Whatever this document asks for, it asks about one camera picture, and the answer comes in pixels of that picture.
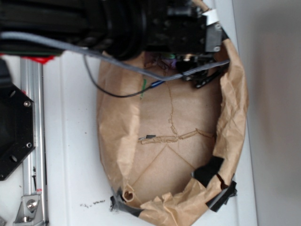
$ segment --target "black tape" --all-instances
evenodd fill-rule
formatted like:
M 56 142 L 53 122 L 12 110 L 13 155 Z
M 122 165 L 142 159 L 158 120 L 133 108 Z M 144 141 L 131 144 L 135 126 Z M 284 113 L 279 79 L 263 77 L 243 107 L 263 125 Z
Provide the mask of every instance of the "black tape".
M 111 209 L 127 212 L 135 217 L 139 217 L 140 213 L 143 211 L 142 209 L 127 206 L 122 198 L 121 189 L 119 189 L 117 193 L 113 191 L 113 196 L 111 197 Z
M 217 212 L 223 204 L 227 205 L 229 198 L 237 196 L 237 190 L 235 189 L 236 182 L 232 181 L 230 186 L 223 189 L 221 193 L 215 196 L 212 200 L 208 201 L 206 205 L 214 212 Z
M 224 29 L 222 29 L 222 41 L 225 41 L 226 39 L 228 39 L 229 36 L 227 35 L 227 33 L 225 32 Z
M 213 176 L 220 170 L 223 162 L 223 158 L 213 156 L 206 166 L 202 166 L 194 171 L 193 177 L 207 187 Z

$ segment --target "black mounting plate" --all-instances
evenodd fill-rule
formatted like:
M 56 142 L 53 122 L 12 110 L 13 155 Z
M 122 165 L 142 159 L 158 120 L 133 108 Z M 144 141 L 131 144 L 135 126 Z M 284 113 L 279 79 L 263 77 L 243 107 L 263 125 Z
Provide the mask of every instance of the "black mounting plate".
M 0 88 L 0 181 L 33 149 L 33 101 L 15 85 Z

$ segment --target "gray cable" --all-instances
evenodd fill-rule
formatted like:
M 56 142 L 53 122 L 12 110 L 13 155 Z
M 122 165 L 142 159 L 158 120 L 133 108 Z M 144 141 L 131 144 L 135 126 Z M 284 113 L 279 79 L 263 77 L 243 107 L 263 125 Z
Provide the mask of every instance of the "gray cable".
M 227 63 L 229 63 L 229 60 L 226 61 L 221 61 L 221 62 L 217 62 L 217 63 L 211 63 L 211 64 L 207 64 L 207 65 L 203 65 L 197 68 L 194 68 L 192 70 L 189 70 L 187 72 L 184 72 L 183 74 L 175 74 L 172 76 L 160 76 L 157 75 L 155 73 L 152 73 L 150 71 L 144 70 L 142 68 L 139 67 L 135 67 L 132 65 L 128 65 L 125 64 L 117 59 L 114 59 L 112 57 L 108 57 L 105 56 L 103 54 L 101 54 L 98 51 L 93 51 L 93 50 L 89 50 L 89 49 L 85 49 L 79 46 L 75 46 L 72 44 L 69 44 L 67 42 L 63 42 L 63 41 L 58 41 L 58 40 L 54 40 L 54 39 L 50 39 L 50 38 L 46 38 L 43 36 L 39 36 L 36 34 L 30 34 L 30 33 L 25 33 L 25 32 L 1 32 L 0 33 L 0 39 L 3 40 L 23 40 L 23 41 L 29 41 L 29 42 L 34 42 L 37 44 L 41 44 L 41 45 L 45 45 L 45 46 L 49 46 L 49 47 L 53 47 L 53 48 L 58 48 L 61 50 L 69 50 L 72 52 L 76 52 L 76 53 L 80 53 L 83 55 L 87 55 L 90 57 L 95 57 L 104 61 L 107 61 L 113 65 L 119 66 L 119 67 L 123 67 L 127 70 L 131 70 L 140 74 L 144 74 L 146 76 L 152 77 L 156 80 L 160 80 L 160 81 L 170 81 L 170 80 L 174 80 L 174 79 L 179 79 L 181 77 L 183 77 L 184 75 L 190 75 L 199 71 L 203 71 L 203 70 L 207 70 L 213 67 L 217 67 L 217 66 L 221 66 L 221 65 L 225 65 Z

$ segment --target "red part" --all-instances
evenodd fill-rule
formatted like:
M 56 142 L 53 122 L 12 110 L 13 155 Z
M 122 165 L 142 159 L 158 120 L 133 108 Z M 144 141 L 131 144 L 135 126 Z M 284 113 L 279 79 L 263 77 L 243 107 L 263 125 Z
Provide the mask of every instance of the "red part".
M 48 61 L 53 60 L 55 56 L 49 56 L 49 57 L 32 57 L 32 56 L 23 56 L 23 59 L 29 59 L 35 62 L 38 62 L 40 64 L 46 64 Z

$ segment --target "paper bag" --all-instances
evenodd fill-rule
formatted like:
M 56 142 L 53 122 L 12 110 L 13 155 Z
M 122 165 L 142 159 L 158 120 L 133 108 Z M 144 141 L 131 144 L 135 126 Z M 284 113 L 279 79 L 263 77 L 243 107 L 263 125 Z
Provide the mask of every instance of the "paper bag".
M 242 63 L 226 39 L 215 59 L 228 58 L 227 71 L 201 89 L 179 79 L 131 98 L 98 93 L 100 156 L 115 207 L 154 225 L 190 226 L 234 193 L 248 96 Z M 144 53 L 127 63 L 165 76 L 177 73 Z M 152 82 L 101 63 L 99 85 L 111 93 L 132 94 Z

